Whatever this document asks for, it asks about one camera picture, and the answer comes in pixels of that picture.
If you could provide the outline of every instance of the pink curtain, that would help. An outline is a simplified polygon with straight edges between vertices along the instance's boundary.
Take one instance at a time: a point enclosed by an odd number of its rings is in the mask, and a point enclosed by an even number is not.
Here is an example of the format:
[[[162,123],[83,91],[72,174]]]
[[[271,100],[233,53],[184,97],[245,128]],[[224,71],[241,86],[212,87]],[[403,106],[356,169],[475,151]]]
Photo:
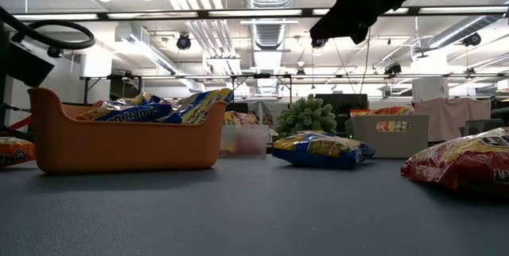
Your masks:
[[[461,137],[460,127],[468,120],[489,119],[490,100],[433,99],[415,103],[415,114],[429,115],[429,141],[448,141]]]

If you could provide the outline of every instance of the black hose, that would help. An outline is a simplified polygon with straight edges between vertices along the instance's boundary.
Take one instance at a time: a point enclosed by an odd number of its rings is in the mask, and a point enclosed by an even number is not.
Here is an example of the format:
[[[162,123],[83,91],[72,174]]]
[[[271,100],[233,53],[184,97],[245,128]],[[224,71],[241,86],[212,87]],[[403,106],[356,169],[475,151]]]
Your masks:
[[[13,15],[9,14],[1,6],[0,6],[0,21],[3,21],[7,25],[10,25],[14,29],[16,29],[18,32],[17,34],[18,37],[27,36],[34,39],[35,41],[39,41],[45,45],[56,47],[59,49],[71,49],[71,50],[86,49],[95,44],[94,34],[86,27],[79,25],[75,22],[46,20],[46,21],[35,21],[30,25],[26,25],[23,22],[19,21],[17,18],[15,18]],[[86,41],[80,42],[59,41],[57,39],[39,33],[38,31],[35,30],[37,28],[47,25],[60,25],[71,29],[76,29],[81,33],[85,34],[88,39]]]

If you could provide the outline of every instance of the green plant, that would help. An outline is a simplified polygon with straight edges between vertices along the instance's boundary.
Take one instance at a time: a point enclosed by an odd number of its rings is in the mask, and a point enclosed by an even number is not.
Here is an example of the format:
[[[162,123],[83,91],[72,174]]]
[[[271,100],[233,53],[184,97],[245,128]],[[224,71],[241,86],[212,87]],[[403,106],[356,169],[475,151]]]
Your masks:
[[[280,137],[286,137],[301,130],[323,130],[336,133],[336,116],[332,113],[332,105],[324,104],[324,100],[309,95],[307,99],[299,99],[283,109],[278,116],[276,131]]]

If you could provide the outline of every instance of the orange plastic basket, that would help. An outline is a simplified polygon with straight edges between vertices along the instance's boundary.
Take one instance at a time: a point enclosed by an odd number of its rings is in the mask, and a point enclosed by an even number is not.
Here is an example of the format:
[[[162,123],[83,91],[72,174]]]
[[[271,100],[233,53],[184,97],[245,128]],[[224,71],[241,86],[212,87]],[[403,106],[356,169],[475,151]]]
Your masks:
[[[62,105],[48,89],[29,89],[37,165],[46,173],[206,169],[220,151],[225,102],[200,125],[94,122],[74,118],[90,107]]]

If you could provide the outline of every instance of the gray table surface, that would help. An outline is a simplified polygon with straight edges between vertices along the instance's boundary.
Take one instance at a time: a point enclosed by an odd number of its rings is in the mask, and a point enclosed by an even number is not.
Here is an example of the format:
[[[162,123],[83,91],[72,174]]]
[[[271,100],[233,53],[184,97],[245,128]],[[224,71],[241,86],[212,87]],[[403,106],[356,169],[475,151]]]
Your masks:
[[[0,170],[0,255],[507,255],[509,204],[399,176],[219,160],[214,169]]]

